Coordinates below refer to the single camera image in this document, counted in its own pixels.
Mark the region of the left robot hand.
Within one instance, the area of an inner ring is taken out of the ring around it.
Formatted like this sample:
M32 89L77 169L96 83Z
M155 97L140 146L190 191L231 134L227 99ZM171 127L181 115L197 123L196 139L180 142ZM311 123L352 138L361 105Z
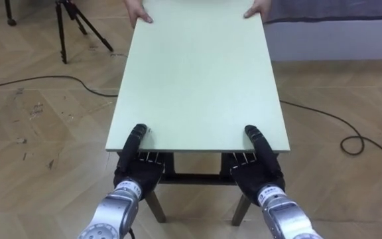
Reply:
M127 137L114 172L114 187L123 181L134 181L140 188L139 200L153 192L164 171L166 155L158 152L144 152L139 149L147 132L145 124L137 124Z

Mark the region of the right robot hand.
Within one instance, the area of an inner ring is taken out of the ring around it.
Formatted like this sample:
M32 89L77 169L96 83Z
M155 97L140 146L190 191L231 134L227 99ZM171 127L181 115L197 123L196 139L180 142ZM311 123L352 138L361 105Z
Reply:
M274 185L285 189L284 175L274 153L265 136L254 125L245 126L245 134L250 139L254 152L227 153L231 177L241 192L253 204L259 204L259 191Z

